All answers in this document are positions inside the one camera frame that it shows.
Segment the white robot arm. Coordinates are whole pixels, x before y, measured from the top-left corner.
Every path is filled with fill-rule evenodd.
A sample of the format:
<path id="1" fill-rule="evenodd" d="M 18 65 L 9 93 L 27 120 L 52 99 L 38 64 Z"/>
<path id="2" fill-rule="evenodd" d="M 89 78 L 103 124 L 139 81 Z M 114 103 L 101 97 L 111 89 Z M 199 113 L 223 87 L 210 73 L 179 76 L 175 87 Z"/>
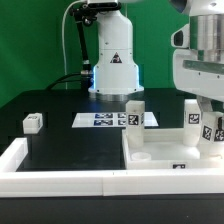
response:
<path id="1" fill-rule="evenodd" d="M 133 60 L 133 27 L 119 8 L 131 0 L 87 0 L 98 20 L 99 60 L 90 96 L 124 100 L 139 93 L 139 69 Z M 169 0 L 189 22 L 171 36 L 173 81 L 195 94 L 202 110 L 211 100 L 224 103 L 224 0 Z"/>

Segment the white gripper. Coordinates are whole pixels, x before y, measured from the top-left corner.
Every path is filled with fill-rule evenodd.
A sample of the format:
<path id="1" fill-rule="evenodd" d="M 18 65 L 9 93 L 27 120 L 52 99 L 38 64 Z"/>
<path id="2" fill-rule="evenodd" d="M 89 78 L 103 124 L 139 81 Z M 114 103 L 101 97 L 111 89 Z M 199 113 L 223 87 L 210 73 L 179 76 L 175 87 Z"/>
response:
<path id="1" fill-rule="evenodd" d="M 175 87 L 198 95 L 197 103 L 202 114 L 212 112 L 210 99 L 224 102 L 224 61 L 198 60 L 197 52 L 190 49 L 188 24 L 172 34 L 171 45 L 175 47 L 172 58 Z"/>

